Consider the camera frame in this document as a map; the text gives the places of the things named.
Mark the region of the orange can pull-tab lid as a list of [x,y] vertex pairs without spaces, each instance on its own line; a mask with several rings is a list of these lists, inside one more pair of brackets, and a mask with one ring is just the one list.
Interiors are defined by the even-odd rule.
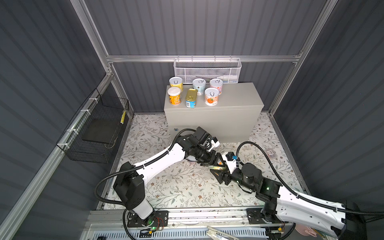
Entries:
[[216,88],[205,89],[205,104],[208,106],[216,106],[219,101],[220,92]]

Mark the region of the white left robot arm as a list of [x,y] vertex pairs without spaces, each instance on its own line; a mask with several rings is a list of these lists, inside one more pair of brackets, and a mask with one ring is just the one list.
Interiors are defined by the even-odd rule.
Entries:
[[123,164],[113,189],[128,211],[147,221],[154,217],[155,210],[146,199],[145,186],[163,170],[182,160],[213,166],[218,158],[214,148],[219,145],[219,140],[201,127],[183,129],[167,149],[155,156],[136,165]]

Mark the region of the yellow can pull-tab lid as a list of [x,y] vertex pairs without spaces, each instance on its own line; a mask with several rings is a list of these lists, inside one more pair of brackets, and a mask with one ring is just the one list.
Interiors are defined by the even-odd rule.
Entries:
[[169,79],[171,87],[176,87],[183,91],[183,79],[181,77],[172,77]]

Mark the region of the orange green can plastic lid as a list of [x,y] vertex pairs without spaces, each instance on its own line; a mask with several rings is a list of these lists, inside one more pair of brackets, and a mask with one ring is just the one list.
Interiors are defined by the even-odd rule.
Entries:
[[226,166],[223,163],[223,160],[221,159],[221,157],[217,158],[214,165],[211,166],[211,169],[213,169],[213,170],[225,170],[226,169]]

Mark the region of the gold rectangular tin can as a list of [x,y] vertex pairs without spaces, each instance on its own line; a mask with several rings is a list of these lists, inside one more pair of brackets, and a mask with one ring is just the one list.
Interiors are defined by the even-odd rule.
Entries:
[[197,103],[198,91],[196,89],[188,89],[186,95],[186,107],[195,108]]

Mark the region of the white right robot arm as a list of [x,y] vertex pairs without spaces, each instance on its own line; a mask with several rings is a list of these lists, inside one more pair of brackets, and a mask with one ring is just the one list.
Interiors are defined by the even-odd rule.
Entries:
[[291,222],[339,240],[368,238],[365,219],[347,213],[345,205],[290,191],[281,183],[263,177],[262,171],[253,164],[246,163],[240,168],[213,166],[210,171],[220,184],[236,183],[264,202],[255,215],[267,223]]

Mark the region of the pink can pull-tab lid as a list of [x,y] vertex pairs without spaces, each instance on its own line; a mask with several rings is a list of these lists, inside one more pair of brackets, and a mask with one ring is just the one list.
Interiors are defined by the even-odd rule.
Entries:
[[219,95],[222,94],[224,82],[221,79],[212,79],[210,80],[210,87],[215,88],[219,91]]

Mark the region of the blue can white lid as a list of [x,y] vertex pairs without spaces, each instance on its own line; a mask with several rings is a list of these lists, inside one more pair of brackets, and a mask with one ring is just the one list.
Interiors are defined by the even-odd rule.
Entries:
[[206,84],[206,81],[201,78],[193,80],[193,88],[197,90],[197,96],[202,96],[204,94]]

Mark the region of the pink can white lid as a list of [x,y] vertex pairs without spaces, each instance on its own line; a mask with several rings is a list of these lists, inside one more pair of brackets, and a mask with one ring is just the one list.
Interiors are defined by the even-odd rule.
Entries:
[[186,160],[189,162],[197,162],[198,161],[194,156],[188,156],[188,157],[186,157]]

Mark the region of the yellow orange can plastic lid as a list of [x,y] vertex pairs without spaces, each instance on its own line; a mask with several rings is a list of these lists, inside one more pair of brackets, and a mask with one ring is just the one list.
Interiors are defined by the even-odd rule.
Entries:
[[181,89],[178,87],[170,87],[167,91],[169,101],[172,106],[178,106],[181,104]]

